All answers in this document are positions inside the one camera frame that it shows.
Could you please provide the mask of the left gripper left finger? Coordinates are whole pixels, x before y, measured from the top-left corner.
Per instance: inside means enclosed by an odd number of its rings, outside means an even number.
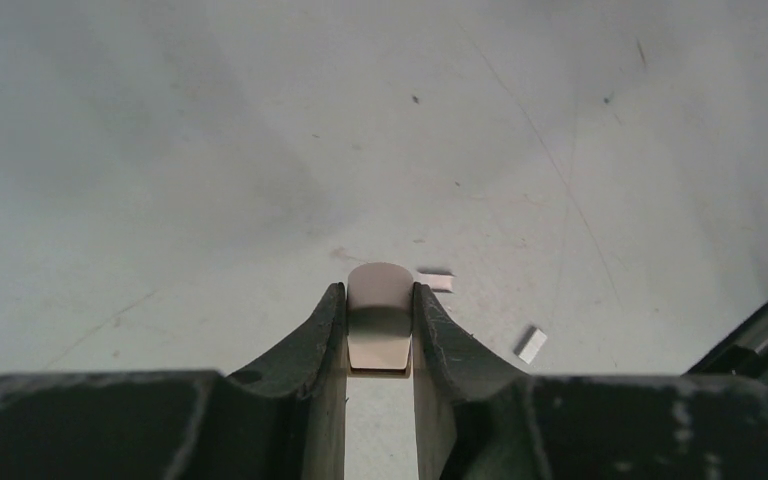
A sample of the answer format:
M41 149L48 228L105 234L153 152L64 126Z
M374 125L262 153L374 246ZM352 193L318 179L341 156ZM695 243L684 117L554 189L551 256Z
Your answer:
M346 290L230 374L0 376L0 479L340 479Z

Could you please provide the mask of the grey staple strip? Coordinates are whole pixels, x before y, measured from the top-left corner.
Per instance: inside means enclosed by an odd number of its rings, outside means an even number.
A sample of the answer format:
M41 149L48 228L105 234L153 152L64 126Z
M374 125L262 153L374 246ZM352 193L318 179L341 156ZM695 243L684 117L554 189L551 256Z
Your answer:
M452 293L455 276L450 272L418 271L417 280L434 292Z
M531 326L517 344L516 356L522 362L531 364L546 343L547 338L546 333L540 328Z

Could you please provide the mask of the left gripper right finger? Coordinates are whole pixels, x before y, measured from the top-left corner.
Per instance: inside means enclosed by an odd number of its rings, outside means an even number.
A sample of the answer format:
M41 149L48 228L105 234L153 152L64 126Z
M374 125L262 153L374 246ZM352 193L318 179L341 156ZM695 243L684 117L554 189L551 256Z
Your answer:
M423 479L768 479L768 387L723 375L529 375L412 298Z

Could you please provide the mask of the beige brown mini stapler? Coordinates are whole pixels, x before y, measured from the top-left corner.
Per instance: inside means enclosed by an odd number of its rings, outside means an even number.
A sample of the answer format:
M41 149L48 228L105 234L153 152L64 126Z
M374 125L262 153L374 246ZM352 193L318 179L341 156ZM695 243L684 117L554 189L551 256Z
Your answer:
M360 265L347 283L347 347L350 373L407 378L411 372L414 279L385 262Z

